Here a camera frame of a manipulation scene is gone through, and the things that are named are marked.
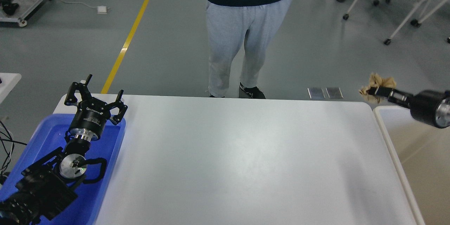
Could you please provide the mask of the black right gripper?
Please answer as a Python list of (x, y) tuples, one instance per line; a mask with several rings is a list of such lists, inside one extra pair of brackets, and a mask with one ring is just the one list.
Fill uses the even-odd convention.
[(410, 109), (412, 118), (424, 124), (439, 129), (449, 127), (449, 90), (444, 92), (424, 90), (413, 95), (394, 88), (378, 86), (369, 87), (366, 94), (374, 103), (387, 101)]

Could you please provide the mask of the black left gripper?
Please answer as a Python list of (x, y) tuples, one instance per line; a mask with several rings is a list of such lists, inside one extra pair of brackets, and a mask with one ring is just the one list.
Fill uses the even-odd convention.
[[(77, 113), (69, 126), (69, 133), (73, 136), (86, 134), (91, 141), (100, 140), (101, 134), (109, 119), (113, 125), (118, 125), (124, 118), (128, 106), (122, 101), (124, 90), (120, 90), (116, 100), (107, 104), (99, 99), (92, 99), (88, 84), (93, 75), (88, 75), (83, 82), (73, 82), (66, 94), (64, 105), (77, 106)], [(79, 92), (81, 100), (78, 101), (75, 93)], [(119, 109), (116, 115), (111, 110)]]

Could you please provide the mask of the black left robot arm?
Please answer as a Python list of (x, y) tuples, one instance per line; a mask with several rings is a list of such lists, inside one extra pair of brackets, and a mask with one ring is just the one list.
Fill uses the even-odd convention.
[(64, 104), (77, 111), (50, 116), (35, 131), (1, 190), (2, 225), (92, 224), (122, 144), (128, 109), (121, 89), (107, 103), (73, 82)]

